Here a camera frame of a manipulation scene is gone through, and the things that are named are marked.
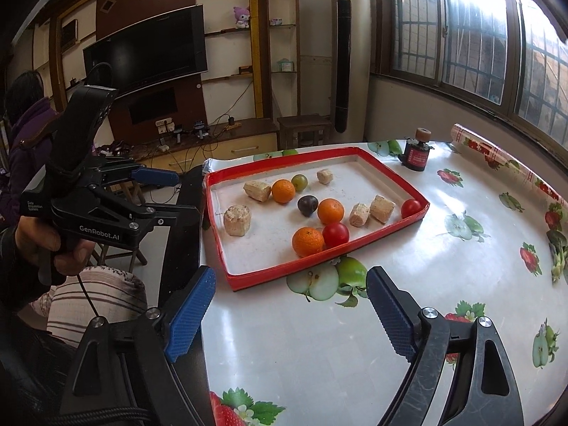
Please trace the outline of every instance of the television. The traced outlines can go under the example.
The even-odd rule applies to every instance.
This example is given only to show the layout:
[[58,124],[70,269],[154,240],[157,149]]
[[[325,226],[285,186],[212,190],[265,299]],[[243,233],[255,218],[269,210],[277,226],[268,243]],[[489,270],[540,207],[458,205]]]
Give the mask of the television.
[[84,69],[107,62],[119,96],[207,71],[203,6],[176,9],[125,27],[83,50]]

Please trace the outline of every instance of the metal screw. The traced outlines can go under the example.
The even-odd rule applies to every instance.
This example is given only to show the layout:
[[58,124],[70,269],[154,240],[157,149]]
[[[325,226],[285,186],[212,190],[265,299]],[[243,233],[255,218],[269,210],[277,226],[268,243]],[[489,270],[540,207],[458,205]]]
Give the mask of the metal screw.
[[146,318],[154,320],[158,317],[160,317],[160,310],[157,307],[150,307],[150,309],[146,311]]
[[91,320],[91,325],[95,328],[102,327],[104,325],[104,317],[95,317]]
[[433,307],[425,307],[424,309],[422,309],[422,314],[424,314],[424,317],[426,318],[438,317],[438,311],[435,310]]
[[493,322],[489,317],[483,316],[479,318],[479,325],[481,325],[482,327],[490,327],[492,323]]

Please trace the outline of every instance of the plush doll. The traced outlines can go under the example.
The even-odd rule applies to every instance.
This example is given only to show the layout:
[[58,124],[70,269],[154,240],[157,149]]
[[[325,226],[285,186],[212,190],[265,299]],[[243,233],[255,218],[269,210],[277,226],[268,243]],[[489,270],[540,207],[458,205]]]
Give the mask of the plush doll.
[[248,21],[251,18],[251,12],[238,6],[234,6],[233,10],[235,11],[235,19],[237,19],[237,28],[248,29],[250,27]]

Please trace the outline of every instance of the orange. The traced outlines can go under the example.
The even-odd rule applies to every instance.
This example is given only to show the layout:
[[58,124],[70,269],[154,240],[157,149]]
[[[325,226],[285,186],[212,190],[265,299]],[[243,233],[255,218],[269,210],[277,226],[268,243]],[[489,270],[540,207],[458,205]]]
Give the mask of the orange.
[[292,237],[292,248],[300,258],[323,250],[324,240],[320,231],[311,227],[298,229]]
[[296,188],[287,179],[280,179],[272,185],[272,198],[278,203],[288,203],[296,195]]
[[322,200],[317,207],[317,217],[323,224],[338,223],[343,219],[345,209],[336,199]]

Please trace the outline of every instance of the cherry tomato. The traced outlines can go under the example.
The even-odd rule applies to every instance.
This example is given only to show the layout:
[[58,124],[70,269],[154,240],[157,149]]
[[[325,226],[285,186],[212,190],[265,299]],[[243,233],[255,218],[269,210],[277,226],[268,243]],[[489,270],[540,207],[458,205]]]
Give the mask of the cherry tomato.
[[412,216],[413,214],[418,213],[422,210],[422,205],[418,200],[415,199],[408,199],[404,202],[400,208],[400,215],[402,219],[408,216]]
[[323,228],[323,240],[328,248],[346,244],[349,241],[349,230],[345,224],[331,223]]

